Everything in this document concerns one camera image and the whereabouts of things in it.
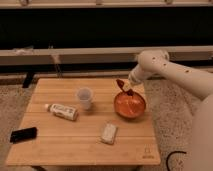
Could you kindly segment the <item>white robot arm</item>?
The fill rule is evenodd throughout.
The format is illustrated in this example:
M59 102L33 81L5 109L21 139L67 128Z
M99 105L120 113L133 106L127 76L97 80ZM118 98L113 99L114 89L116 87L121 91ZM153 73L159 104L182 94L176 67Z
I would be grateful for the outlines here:
M123 92L132 95L133 87L153 74L163 76L200 100L213 97L213 73L170 62L166 50L142 51L137 56L137 65L130 71L128 79L117 79L116 83Z

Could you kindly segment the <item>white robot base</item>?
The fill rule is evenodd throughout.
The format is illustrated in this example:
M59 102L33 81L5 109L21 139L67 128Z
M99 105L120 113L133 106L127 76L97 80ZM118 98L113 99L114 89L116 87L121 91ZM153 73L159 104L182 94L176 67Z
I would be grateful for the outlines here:
M183 171L213 171L213 94L202 101L194 115Z

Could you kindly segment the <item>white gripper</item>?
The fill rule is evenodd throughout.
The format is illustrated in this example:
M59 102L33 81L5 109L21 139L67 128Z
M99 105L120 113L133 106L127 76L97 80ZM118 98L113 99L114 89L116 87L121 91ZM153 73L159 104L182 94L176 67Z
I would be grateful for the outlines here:
M145 79L147 79L149 76L149 73L144 71L139 65L134 67L131 72L129 73L128 80L131 85L139 85L141 84ZM120 79L116 79L116 83L119 86L120 89L123 89L124 82ZM127 91L128 96L133 96L134 91L132 89L129 89Z

